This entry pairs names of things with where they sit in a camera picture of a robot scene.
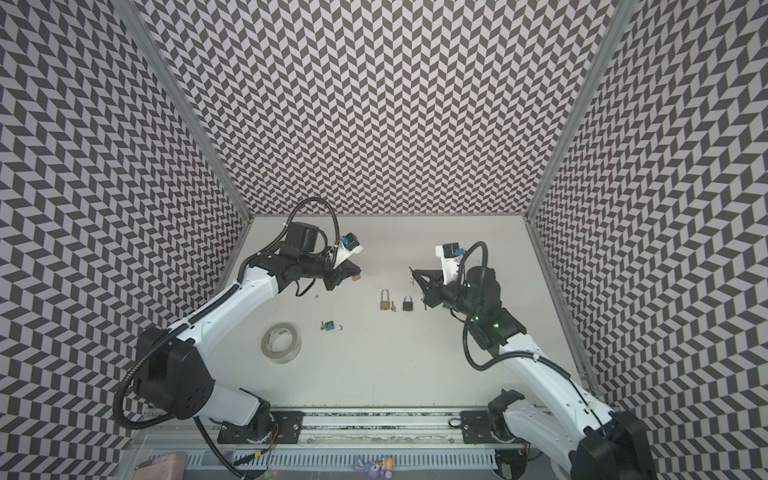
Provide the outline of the black padlock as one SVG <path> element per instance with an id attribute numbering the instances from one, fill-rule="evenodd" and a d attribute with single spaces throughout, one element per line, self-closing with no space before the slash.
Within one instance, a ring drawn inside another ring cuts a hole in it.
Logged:
<path id="1" fill-rule="evenodd" d="M 407 295 L 403 299 L 402 303 L 402 310 L 406 312 L 411 312 L 414 310 L 414 301 L 410 295 Z"/>

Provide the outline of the large brass padlock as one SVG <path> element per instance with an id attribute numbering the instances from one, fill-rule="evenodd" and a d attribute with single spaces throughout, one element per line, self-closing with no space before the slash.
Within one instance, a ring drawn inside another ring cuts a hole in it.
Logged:
<path id="1" fill-rule="evenodd" d="M 382 311 L 394 312 L 396 310 L 396 305 L 391 300 L 390 291 L 388 289 L 381 290 L 379 307 Z"/>

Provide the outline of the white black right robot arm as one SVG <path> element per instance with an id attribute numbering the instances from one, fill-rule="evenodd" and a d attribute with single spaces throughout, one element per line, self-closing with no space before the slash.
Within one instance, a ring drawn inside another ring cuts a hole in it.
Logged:
<path id="1" fill-rule="evenodd" d="M 440 269 L 411 272 L 424 304 L 463 315 L 462 349 L 474 370 L 504 365 L 544 405 L 537 408 L 516 390 L 501 392 L 487 407 L 492 434 L 502 442 L 533 445 L 569 479 L 656 478 L 645 423 L 578 385 L 503 306 L 487 244 L 464 249 L 447 243 L 435 253 Z"/>

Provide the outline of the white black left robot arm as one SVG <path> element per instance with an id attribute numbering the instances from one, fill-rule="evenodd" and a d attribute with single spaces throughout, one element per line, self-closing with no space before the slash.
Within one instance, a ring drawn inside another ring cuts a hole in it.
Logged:
<path id="1" fill-rule="evenodd" d="M 307 279 L 332 291 L 359 275 L 351 258 L 361 250 L 355 235 L 342 233 L 329 201 L 317 196 L 299 201 L 278 235 L 240 263 L 227 288 L 169 327 L 149 327 L 139 336 L 136 360 L 114 394 L 116 424 L 140 430 L 173 419 L 208 418 L 266 437 L 273 424 L 269 402 L 217 381 L 211 358 L 288 287 Z"/>

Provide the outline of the blue padlock with key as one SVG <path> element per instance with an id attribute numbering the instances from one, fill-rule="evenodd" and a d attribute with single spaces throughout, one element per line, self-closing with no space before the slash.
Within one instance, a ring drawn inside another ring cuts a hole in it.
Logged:
<path id="1" fill-rule="evenodd" d="M 342 331 L 343 326 L 340 324 L 337 324 L 334 321 L 325 321 L 321 323 L 320 329 L 322 331 L 327 331 L 327 332 L 337 332 L 337 331 Z"/>

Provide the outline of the clear tape roll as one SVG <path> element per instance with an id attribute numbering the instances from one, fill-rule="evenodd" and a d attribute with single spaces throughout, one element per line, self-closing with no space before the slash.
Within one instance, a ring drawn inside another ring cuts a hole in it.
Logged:
<path id="1" fill-rule="evenodd" d="M 283 365 L 292 362 L 299 355 L 302 339 L 294 325 L 279 323 L 265 332 L 260 347 L 265 358 L 274 364 Z"/>

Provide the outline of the purple orange toy figure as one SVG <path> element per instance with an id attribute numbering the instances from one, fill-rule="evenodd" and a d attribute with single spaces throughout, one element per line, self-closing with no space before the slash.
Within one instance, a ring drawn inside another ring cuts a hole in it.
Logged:
<path id="1" fill-rule="evenodd" d="M 380 459 L 365 460 L 357 457 L 352 469 L 354 472 L 364 473 L 370 479 L 392 479 L 394 475 L 394 459 L 382 457 Z"/>

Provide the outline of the pink box bottom left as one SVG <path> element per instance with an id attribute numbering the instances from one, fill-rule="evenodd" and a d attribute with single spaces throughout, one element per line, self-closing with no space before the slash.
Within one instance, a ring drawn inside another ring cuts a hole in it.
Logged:
<path id="1" fill-rule="evenodd" d="M 171 453 L 147 460 L 135 470 L 135 480 L 183 480 L 186 468 L 184 453 Z"/>

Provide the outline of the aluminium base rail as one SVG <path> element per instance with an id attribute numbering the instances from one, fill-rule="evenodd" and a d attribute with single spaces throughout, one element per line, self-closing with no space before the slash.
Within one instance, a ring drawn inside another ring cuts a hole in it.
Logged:
<path id="1" fill-rule="evenodd" d="M 352 472 L 357 457 L 392 457 L 394 473 L 489 470 L 519 478 L 539 457 L 523 440 L 497 439 L 486 412 L 477 408 L 276 409 L 270 419 L 263 437 L 207 422 L 211 442 L 182 450 L 187 468 L 336 473 Z"/>

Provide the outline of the aluminium right corner post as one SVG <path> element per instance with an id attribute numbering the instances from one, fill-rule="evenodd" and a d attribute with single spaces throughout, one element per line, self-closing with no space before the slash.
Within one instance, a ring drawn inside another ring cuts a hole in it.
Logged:
<path id="1" fill-rule="evenodd" d="M 621 0 L 617 3 L 615 13 L 587 69 L 585 81 L 579 89 L 552 155 L 545 165 L 539 185 L 526 210 L 525 218 L 529 224 L 533 223 L 551 188 L 638 4 L 639 2 L 635 0 Z"/>

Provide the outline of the aluminium corner post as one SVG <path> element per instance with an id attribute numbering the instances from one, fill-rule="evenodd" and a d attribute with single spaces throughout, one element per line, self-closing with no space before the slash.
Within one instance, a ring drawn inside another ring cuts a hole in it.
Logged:
<path id="1" fill-rule="evenodd" d="M 200 149 L 204 159 L 219 180 L 225 194 L 236 210 L 248 220 L 253 218 L 243 196 L 232 180 L 216 148 L 208 138 L 203 125 L 195 114 L 187 95 L 162 55 L 155 38 L 142 18 L 135 1 L 114 0 L 111 4 L 141 50 L 148 66 L 153 70 L 169 102 L 175 107 L 183 124 Z"/>
<path id="2" fill-rule="evenodd" d="M 638 4 L 639 2 L 635 0 L 621 0 L 617 3 L 615 13 L 587 69 L 585 81 L 579 89 L 552 155 L 545 165 L 539 185 L 526 210 L 525 218 L 529 224 L 533 223 L 551 188 Z"/>

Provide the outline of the aluminium left corner post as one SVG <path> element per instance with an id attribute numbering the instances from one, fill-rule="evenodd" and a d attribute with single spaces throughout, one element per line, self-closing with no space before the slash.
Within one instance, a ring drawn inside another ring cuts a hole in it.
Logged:
<path id="1" fill-rule="evenodd" d="M 236 210 L 248 220 L 253 218 L 243 196 L 232 180 L 216 148 L 208 138 L 203 125 L 195 114 L 187 95 L 162 55 L 155 38 L 142 18 L 135 1 L 114 0 L 111 4 L 141 50 L 148 66 L 153 70 L 169 102 L 175 107 L 183 124 L 200 149 L 204 159 L 219 180 L 225 194 Z"/>

